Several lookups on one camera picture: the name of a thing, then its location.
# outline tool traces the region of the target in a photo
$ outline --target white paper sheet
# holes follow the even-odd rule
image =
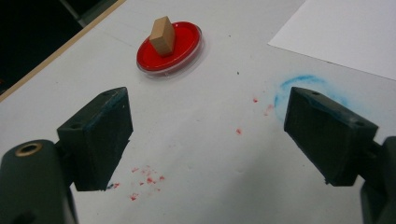
[[[396,1],[307,0],[269,45],[396,80]]]

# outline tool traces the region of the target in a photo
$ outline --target blue ink mark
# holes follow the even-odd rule
[[[348,107],[348,100],[340,91],[330,85],[325,79],[314,75],[300,75],[284,81],[278,88],[274,98],[276,117],[282,122],[285,120],[290,97],[291,87],[300,87],[321,92],[335,102]]]

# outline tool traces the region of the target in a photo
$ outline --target red petri dish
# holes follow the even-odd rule
[[[172,23],[175,29],[175,46],[172,55],[161,57],[149,42],[149,37],[142,43],[137,51],[137,65],[143,72],[160,74],[176,71],[189,63],[198,54],[197,49],[201,46],[202,33],[198,26],[179,21]]]

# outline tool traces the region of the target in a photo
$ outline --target wooden block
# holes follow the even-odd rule
[[[162,57],[173,53],[175,30],[167,16],[155,20],[149,36],[149,42]]]

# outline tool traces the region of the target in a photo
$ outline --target white tabletop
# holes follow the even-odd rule
[[[71,187],[81,224],[362,223],[362,180],[326,186],[283,131],[288,94],[327,94],[376,123],[382,144],[396,134],[396,81],[268,46],[302,3],[126,1],[0,104],[0,156],[58,141],[56,129],[94,96],[125,86],[134,133],[111,180],[119,185]],[[198,25],[205,49],[185,74],[152,79],[136,52],[165,15]]]

